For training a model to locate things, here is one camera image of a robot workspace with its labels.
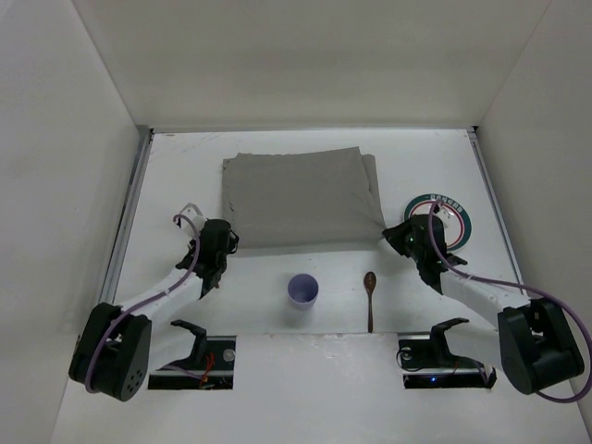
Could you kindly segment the brown wooden spoon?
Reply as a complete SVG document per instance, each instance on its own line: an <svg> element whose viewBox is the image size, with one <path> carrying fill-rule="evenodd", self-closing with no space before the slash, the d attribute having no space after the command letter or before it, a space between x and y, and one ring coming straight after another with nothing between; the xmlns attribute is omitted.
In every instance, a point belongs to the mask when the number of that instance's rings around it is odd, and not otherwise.
<svg viewBox="0 0 592 444"><path fill-rule="evenodd" d="M376 289L376 274L369 271L364 276L364 289L368 299L367 331L374 332L373 295Z"/></svg>

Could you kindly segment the grey cloth placemat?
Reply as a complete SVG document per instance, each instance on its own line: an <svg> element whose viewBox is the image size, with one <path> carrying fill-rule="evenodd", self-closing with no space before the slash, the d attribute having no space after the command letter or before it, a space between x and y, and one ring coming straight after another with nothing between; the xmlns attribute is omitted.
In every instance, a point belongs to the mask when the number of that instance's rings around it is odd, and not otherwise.
<svg viewBox="0 0 592 444"><path fill-rule="evenodd" d="M228 158L222 213L250 249L377 241L386 227L376 159L359 147Z"/></svg>

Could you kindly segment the lilac plastic cup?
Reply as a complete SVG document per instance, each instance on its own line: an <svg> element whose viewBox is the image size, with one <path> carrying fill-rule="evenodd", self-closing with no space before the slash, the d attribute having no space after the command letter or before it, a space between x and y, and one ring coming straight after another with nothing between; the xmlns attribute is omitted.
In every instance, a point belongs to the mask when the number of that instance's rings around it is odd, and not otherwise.
<svg viewBox="0 0 592 444"><path fill-rule="evenodd" d="M298 310L310 310L319 292L317 280L309 274L298 274L288 283L290 305Z"/></svg>

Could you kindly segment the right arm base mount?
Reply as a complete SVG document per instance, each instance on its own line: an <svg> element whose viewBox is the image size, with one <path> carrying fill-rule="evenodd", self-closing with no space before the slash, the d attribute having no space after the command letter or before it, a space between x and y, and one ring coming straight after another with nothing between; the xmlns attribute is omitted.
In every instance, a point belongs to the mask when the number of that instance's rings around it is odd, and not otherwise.
<svg viewBox="0 0 592 444"><path fill-rule="evenodd" d="M428 333L398 336L396 353L406 389L492 389L497 382L495 369L488 369L470 357L450 352L445 333L464 318L452 318L431 327Z"/></svg>

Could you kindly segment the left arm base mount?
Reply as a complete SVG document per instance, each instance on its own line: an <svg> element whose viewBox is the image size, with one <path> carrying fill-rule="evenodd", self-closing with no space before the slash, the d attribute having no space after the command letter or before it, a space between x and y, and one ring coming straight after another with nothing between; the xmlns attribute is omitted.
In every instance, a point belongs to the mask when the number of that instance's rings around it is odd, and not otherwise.
<svg viewBox="0 0 592 444"><path fill-rule="evenodd" d="M236 354L235 336L211 336L188 321L172 321L152 339L147 388L231 390Z"/></svg>

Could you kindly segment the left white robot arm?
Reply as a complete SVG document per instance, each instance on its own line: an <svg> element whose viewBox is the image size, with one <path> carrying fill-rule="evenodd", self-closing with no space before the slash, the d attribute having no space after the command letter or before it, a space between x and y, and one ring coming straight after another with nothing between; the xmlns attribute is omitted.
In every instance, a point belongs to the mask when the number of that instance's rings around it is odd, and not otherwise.
<svg viewBox="0 0 592 444"><path fill-rule="evenodd" d="M223 219L174 220L192 233L181 261L144 294L121 305L101 302L89 315L68 376L90 393L128 401L159 370L193 378L198 389L232 386L223 350L210 347L206 329L182 319L181 312L218 288L239 238Z"/></svg>

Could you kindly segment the white plate green rim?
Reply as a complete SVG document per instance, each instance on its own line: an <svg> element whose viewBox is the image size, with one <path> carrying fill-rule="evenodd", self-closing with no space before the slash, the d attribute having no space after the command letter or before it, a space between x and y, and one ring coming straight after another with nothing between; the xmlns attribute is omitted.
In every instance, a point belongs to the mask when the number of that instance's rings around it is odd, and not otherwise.
<svg viewBox="0 0 592 444"><path fill-rule="evenodd" d="M443 203L442 209L437 212L437 217L443 224L447 248L451 252L457 252L470 240L473 234L473 224L467 211L454 199L438 193L418 195L407 203L403 211L403 219L427 215L435 201Z"/></svg>

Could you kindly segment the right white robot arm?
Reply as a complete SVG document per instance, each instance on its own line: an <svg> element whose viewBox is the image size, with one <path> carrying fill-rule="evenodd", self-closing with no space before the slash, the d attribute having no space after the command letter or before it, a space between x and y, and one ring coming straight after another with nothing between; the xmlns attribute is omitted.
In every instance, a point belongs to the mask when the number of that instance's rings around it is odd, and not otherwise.
<svg viewBox="0 0 592 444"><path fill-rule="evenodd" d="M486 319L487 328L456 317L432 326L429 342L440 365L462 358L501 370L524 395L580 376L586 365L567 322L571 310L551 296L527 297L523 286L464 271L449 252L442 221L412 216L382 233L399 255L414 261L421 280L438 294Z"/></svg>

